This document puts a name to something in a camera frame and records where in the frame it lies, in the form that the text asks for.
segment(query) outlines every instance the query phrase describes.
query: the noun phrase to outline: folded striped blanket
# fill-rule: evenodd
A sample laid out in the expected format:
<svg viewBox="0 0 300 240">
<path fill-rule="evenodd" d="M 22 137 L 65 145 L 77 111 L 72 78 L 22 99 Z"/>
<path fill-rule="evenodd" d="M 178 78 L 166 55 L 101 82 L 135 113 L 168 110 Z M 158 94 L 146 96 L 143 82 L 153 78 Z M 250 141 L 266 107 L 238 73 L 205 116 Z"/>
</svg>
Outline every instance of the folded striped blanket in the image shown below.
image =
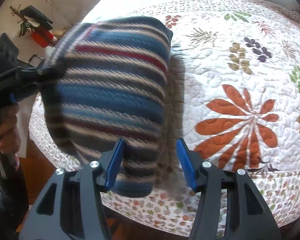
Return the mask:
<svg viewBox="0 0 300 240">
<path fill-rule="evenodd" d="M 41 87 L 47 127 L 61 150 L 88 163 L 118 138 L 127 143 L 114 188 L 121 195 L 152 189 L 171 38 L 150 17 L 78 24 L 44 66 L 61 76 Z"/>
</svg>

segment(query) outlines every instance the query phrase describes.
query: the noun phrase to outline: blue gripper pad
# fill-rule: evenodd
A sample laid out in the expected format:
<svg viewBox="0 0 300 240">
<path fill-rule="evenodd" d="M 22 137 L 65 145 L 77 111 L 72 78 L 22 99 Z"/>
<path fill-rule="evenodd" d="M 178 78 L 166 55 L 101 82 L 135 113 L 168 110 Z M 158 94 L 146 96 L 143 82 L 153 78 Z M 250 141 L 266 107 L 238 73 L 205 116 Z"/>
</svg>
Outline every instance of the blue gripper pad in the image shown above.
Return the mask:
<svg viewBox="0 0 300 240">
<path fill-rule="evenodd" d="M 190 157 L 188 155 L 188 148 L 183 139 L 179 139 L 177 141 L 177 154 L 180 160 L 183 174 L 185 175 L 186 181 L 188 186 L 196 192 L 197 189 L 197 182 L 196 182 L 196 175 L 195 169 L 192 165 Z"/>
<path fill-rule="evenodd" d="M 123 158 L 123 153 L 126 144 L 124 140 L 119 139 L 114 148 L 110 152 L 103 153 L 100 157 L 100 163 L 105 170 L 105 188 L 110 190 L 115 183 L 115 179 L 119 172 L 120 164 Z"/>
</svg>

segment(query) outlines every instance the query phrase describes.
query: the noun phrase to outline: finger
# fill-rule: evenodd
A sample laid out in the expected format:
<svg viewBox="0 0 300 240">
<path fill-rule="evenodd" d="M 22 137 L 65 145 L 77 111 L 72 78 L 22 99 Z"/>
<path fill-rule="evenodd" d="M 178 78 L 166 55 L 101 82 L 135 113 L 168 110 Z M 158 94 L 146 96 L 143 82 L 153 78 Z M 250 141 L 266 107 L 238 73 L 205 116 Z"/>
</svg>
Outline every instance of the finger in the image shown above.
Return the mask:
<svg viewBox="0 0 300 240">
<path fill-rule="evenodd" d="M 19 104 L 13 104 L 12 106 L 6 106 L 0 110 L 0 121 L 4 121 L 7 117 L 12 117 L 19 112 Z"/>
<path fill-rule="evenodd" d="M 7 133 L 9 130 L 13 129 L 17 124 L 17 117 L 13 115 L 12 117 L 6 118 L 0 125 L 0 136 Z"/>
<path fill-rule="evenodd" d="M 16 153 L 19 150 L 21 139 L 17 127 L 10 130 L 0 139 L 0 151 L 3 154 Z"/>
</svg>

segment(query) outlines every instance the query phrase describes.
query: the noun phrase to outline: white quilt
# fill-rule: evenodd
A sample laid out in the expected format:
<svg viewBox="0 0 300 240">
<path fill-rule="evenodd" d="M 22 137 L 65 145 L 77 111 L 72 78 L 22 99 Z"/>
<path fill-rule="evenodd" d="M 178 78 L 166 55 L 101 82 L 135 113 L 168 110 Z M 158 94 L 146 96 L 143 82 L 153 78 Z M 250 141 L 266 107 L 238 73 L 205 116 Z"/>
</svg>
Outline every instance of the white quilt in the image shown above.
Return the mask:
<svg viewBox="0 0 300 240">
<path fill-rule="evenodd" d="M 174 35 L 154 190 L 141 199 L 109 192 L 104 205 L 188 236 L 200 195 L 186 187 L 176 158 L 183 137 L 219 167 L 249 170 L 278 226 L 300 217 L 300 15 L 262 0 L 119 1 L 101 0 L 83 21 L 145 15 Z M 55 166 L 78 168 L 53 143 L 43 114 L 38 97 L 30 138 Z"/>
</svg>

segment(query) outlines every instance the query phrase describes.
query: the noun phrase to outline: silver bolt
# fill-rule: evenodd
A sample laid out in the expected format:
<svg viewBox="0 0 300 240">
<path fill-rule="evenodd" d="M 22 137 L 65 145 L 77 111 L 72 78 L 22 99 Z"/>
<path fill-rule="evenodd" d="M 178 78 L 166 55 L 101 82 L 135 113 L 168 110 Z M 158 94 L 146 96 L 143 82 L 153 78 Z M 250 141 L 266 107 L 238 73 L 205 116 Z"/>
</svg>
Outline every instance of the silver bolt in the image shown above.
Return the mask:
<svg viewBox="0 0 300 240">
<path fill-rule="evenodd" d="M 90 167 L 92 167 L 92 168 L 96 168 L 99 165 L 100 165 L 100 162 L 97 162 L 97 161 L 90 162 Z"/>
<path fill-rule="evenodd" d="M 211 162 L 203 162 L 203 163 L 202 163 L 202 166 L 203 166 L 204 168 L 210 168 L 210 167 L 212 166 L 212 164 L 211 164 Z"/>
<path fill-rule="evenodd" d="M 245 171 L 244 169 L 238 169 L 238 170 L 237 170 L 237 173 L 238 173 L 239 175 L 244 175 L 244 174 L 246 174 L 246 171 Z"/>
<path fill-rule="evenodd" d="M 56 174 L 57 175 L 62 175 L 64 172 L 65 172 L 65 170 L 63 168 L 56 169 Z"/>
</svg>

